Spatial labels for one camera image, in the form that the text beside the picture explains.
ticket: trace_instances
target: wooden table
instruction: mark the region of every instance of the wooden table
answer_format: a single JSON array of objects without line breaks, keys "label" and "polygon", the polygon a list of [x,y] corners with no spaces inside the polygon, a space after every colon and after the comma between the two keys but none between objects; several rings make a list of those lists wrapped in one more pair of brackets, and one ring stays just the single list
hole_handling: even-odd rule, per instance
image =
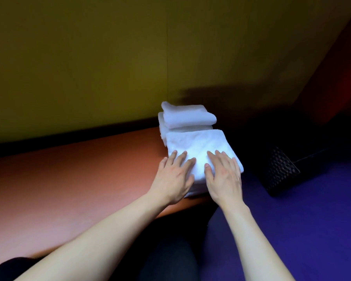
[{"label": "wooden table", "polygon": [[[56,249],[150,188],[158,128],[0,158],[0,263]],[[185,198],[159,216],[211,201]]]}]

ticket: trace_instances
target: forearm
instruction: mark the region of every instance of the forearm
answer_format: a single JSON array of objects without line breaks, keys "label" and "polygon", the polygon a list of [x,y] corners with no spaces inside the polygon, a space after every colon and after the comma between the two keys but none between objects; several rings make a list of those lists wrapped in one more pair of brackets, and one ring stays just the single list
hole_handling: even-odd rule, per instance
[{"label": "forearm", "polygon": [[135,238],[166,206],[145,194],[48,255],[17,280],[107,280]]},{"label": "forearm", "polygon": [[247,281],[294,280],[245,204],[223,206],[222,210],[237,244]]}]

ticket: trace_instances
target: purple surface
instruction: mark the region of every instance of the purple surface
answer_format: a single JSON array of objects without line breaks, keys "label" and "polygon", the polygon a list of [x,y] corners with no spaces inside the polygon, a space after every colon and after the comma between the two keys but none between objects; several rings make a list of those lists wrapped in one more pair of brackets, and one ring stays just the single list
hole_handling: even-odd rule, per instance
[{"label": "purple surface", "polygon": [[[243,197],[253,217],[297,281],[351,280],[351,162],[270,197],[244,173]],[[220,208],[208,224],[202,281],[244,280],[234,238]]]}]

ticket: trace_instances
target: right hand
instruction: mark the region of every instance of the right hand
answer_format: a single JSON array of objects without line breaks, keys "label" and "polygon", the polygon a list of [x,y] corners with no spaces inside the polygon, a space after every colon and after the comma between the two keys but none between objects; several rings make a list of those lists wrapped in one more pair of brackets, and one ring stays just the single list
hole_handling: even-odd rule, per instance
[{"label": "right hand", "polygon": [[231,159],[225,152],[207,152],[215,168],[215,175],[209,164],[204,166],[207,187],[212,199],[221,207],[244,204],[242,198],[241,171],[235,158]]}]

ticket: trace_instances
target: left hand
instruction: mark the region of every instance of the left hand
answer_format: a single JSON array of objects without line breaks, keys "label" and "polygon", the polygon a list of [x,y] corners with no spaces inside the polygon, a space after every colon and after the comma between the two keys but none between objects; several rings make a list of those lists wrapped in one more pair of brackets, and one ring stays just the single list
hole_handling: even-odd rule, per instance
[{"label": "left hand", "polygon": [[193,174],[187,180],[186,176],[189,170],[195,165],[196,158],[187,160],[181,166],[187,156],[187,152],[184,151],[174,160],[176,155],[177,151],[173,151],[169,158],[165,157],[161,160],[156,177],[148,191],[148,194],[161,199],[166,205],[176,204],[180,201],[194,183]]}]

